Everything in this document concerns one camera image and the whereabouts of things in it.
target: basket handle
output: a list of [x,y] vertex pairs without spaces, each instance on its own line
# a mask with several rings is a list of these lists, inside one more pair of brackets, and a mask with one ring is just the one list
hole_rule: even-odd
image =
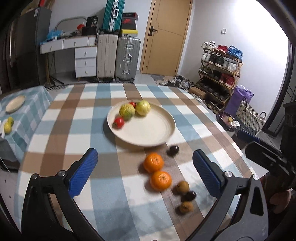
[[258,117],[260,117],[263,113],[265,114],[265,116],[264,116],[264,119],[265,119],[266,118],[266,112],[264,112],[264,111]]
[[242,101],[243,101],[244,99],[246,100],[246,108],[245,108],[244,111],[247,111],[248,103],[247,103],[247,99],[246,99],[246,97],[242,98],[241,103],[242,103]]

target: black door handle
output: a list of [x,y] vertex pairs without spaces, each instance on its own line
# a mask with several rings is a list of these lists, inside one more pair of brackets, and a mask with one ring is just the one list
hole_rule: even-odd
[[158,30],[154,29],[153,26],[151,26],[149,36],[152,36],[152,33],[153,33],[153,32],[157,32],[157,31],[158,31]]

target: black olive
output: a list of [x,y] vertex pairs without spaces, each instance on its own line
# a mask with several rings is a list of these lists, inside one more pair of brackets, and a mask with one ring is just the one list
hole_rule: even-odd
[[180,149],[178,146],[171,146],[170,147],[170,154],[174,156],[174,155],[178,154],[179,150]]
[[192,200],[194,200],[196,198],[196,193],[194,191],[190,191],[188,193],[185,194],[184,198],[191,202]]

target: plate rim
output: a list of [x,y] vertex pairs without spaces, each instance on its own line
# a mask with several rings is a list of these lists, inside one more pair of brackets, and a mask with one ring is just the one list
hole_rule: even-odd
[[[18,106],[17,108],[14,108],[14,109],[12,109],[12,110],[7,110],[9,104],[10,104],[11,102],[13,102],[16,98],[20,98],[20,97],[23,98],[22,104],[21,104],[20,106]],[[25,95],[19,95],[19,96],[13,98],[13,99],[12,99],[11,101],[9,101],[8,104],[6,105],[5,112],[7,112],[7,113],[9,113],[9,114],[10,114],[10,113],[13,113],[13,112],[16,112],[16,111],[17,111],[17,110],[18,110],[18,109],[24,104],[25,100],[26,100],[26,96],[25,96]]]
[[126,100],[126,101],[119,102],[119,103],[117,103],[115,106],[113,106],[113,107],[109,110],[109,112],[108,112],[108,114],[107,114],[107,124],[108,124],[110,130],[111,130],[112,133],[113,133],[116,137],[118,137],[120,140],[122,140],[122,141],[124,141],[124,142],[126,142],[126,143],[129,143],[129,144],[131,144],[131,145],[134,145],[134,146],[141,146],[141,147],[155,147],[155,146],[160,146],[160,145],[166,143],[167,140],[168,140],[169,138],[172,137],[172,135],[174,134],[174,132],[175,132],[175,130],[176,130],[176,127],[177,127],[177,126],[176,126],[176,121],[175,121],[174,117],[172,116],[172,114],[169,113],[166,109],[164,109],[164,108],[163,108],[162,106],[160,106],[160,105],[157,105],[157,104],[154,104],[154,103],[151,103],[151,102],[149,102],[150,105],[154,105],[154,106],[157,106],[157,107],[163,109],[165,112],[167,112],[167,113],[171,116],[172,120],[174,121],[174,128],[173,128],[172,134],[168,137],[168,139],[167,139],[166,141],[164,141],[164,142],[160,142],[160,143],[158,143],[158,144],[154,144],[154,145],[137,145],[137,144],[135,144],[135,143],[131,143],[131,142],[128,142],[128,141],[126,141],[126,140],[123,140],[123,139],[120,138],[116,133],[114,133],[114,130],[113,130],[113,128],[112,128],[112,123],[109,123],[109,121],[108,121],[111,111],[112,111],[114,108],[116,108],[117,106],[120,106],[120,105],[122,105],[122,104],[124,104],[124,103],[139,102],[139,101],[142,101],[142,100]]

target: drawer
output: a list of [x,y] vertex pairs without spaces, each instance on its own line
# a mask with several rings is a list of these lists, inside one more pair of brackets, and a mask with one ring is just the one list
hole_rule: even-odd
[[75,67],[93,67],[96,66],[96,58],[79,58],[75,60]]
[[96,47],[76,48],[75,58],[96,58]]
[[95,46],[96,37],[89,37],[89,44],[88,46]]
[[96,67],[83,67],[83,68],[76,68],[76,77],[88,77],[88,76],[96,76]]
[[55,40],[41,45],[41,54],[63,49],[63,40]]
[[64,49],[85,47],[88,44],[88,40],[88,37],[65,39]]

